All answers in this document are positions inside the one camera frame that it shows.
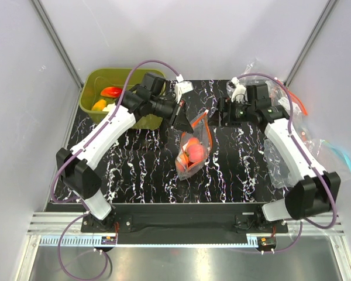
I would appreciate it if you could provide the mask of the pink peach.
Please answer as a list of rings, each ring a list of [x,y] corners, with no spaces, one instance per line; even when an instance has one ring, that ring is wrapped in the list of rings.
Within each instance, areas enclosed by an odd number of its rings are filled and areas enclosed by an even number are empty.
[[[188,159],[192,163],[196,163],[205,159],[207,149],[203,145],[192,145],[186,150]]]

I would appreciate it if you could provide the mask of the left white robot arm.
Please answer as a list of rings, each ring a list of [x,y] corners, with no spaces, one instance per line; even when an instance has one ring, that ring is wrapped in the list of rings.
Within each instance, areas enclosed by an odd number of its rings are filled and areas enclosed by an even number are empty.
[[[132,90],[123,89],[106,117],[80,143],[70,150],[60,149],[56,154],[61,181],[79,196],[94,218],[94,225],[103,232],[114,226],[114,212],[101,191],[101,179],[95,169],[104,154],[128,129],[148,115],[163,118],[172,128],[193,133],[187,119],[183,94],[192,91],[190,81],[177,76],[175,98],[161,95],[165,78],[146,73],[142,82]]]

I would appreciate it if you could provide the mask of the orange peach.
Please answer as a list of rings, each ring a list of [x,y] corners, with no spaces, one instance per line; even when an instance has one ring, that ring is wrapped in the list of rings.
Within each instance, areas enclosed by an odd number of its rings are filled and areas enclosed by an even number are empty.
[[[188,147],[192,146],[192,145],[199,145],[200,141],[198,138],[196,137],[192,137],[188,140],[187,144],[186,144],[186,149],[188,149]]]

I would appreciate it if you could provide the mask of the orange-red peach top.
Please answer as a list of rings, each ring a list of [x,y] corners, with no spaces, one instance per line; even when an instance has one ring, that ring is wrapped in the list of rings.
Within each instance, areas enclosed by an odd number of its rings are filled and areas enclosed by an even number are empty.
[[[190,162],[188,160],[180,159],[175,161],[175,166],[179,173],[186,173],[188,172]]]

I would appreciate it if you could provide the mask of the clear bag orange zipper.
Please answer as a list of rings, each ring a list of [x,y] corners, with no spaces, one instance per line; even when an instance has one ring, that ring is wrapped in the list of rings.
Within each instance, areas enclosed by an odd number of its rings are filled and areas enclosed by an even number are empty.
[[[208,113],[195,117],[191,122],[193,133],[183,133],[180,140],[179,153],[175,159],[178,179],[189,179],[199,172],[212,150],[212,136],[208,125]]]

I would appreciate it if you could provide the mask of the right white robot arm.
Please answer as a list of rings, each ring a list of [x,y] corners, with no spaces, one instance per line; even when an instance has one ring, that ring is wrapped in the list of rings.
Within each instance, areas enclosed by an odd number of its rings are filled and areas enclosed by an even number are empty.
[[[212,116],[218,126],[255,124],[274,145],[287,165],[294,187],[281,200],[266,203],[254,217],[257,230],[267,232],[279,220],[309,220],[311,216],[336,211],[341,184],[337,172],[328,172],[295,131],[291,110],[274,105],[266,84],[248,85],[235,97],[222,97]]]

